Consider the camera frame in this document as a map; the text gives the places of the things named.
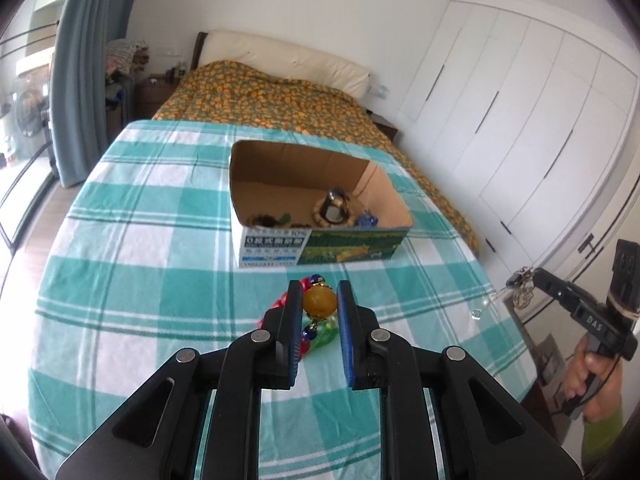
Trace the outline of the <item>green sleeve forearm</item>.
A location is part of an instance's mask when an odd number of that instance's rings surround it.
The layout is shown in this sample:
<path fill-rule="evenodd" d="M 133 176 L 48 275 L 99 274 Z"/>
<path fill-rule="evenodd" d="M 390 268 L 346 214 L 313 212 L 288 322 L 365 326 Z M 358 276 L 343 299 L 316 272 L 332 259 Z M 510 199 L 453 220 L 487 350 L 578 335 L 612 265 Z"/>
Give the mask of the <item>green sleeve forearm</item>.
<path fill-rule="evenodd" d="M 612 448 L 623 430 L 623 410 L 619 406 L 609 417 L 600 422 L 588 422 L 584 419 L 584 437 L 582 438 L 582 470 L 593 470 Z"/>

